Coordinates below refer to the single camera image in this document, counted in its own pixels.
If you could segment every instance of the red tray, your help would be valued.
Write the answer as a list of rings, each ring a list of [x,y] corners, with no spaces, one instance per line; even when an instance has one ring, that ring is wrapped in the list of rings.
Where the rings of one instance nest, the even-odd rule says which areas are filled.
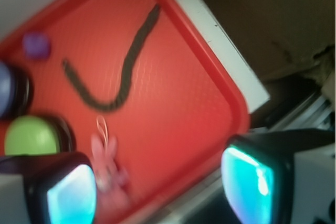
[[[97,222],[148,214],[217,168],[228,137],[249,126],[240,91],[174,0],[57,0],[0,43],[0,58],[33,78],[29,114],[63,116],[77,149],[91,157],[99,112],[79,98],[61,61],[70,60],[95,97],[111,100],[133,37],[156,3],[160,17],[134,66],[130,95],[104,114],[118,137],[117,161],[130,174],[132,208],[117,216],[98,209]],[[24,57],[23,34],[36,30],[51,38],[47,61]],[[0,125],[0,154],[7,127]]]

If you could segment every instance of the blue object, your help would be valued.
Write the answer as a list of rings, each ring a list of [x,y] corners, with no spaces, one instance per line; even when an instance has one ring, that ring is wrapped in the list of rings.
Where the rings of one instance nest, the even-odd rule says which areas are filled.
[[[96,210],[96,182],[88,165],[79,165],[47,191],[51,223],[92,223]]]
[[[0,118],[10,110],[15,94],[15,79],[7,65],[0,62]]]
[[[274,172],[234,145],[222,155],[226,198],[242,223],[271,223]]]

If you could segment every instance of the brown cardboard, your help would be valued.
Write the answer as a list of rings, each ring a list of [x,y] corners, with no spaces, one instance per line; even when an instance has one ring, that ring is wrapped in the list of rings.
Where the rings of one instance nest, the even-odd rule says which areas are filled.
[[[204,0],[262,80],[318,64],[335,43],[335,0]]]

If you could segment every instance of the purple block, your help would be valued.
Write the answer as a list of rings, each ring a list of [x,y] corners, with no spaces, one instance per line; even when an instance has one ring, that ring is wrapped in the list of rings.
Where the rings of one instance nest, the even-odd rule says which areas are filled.
[[[47,59],[50,56],[50,40],[43,33],[26,33],[23,47],[28,59]]]

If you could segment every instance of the green object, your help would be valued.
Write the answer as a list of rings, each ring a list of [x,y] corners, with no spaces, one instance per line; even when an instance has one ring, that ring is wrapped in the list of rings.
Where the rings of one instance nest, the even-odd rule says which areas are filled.
[[[21,116],[8,128],[5,137],[6,155],[40,155],[59,152],[56,129],[36,116]]]

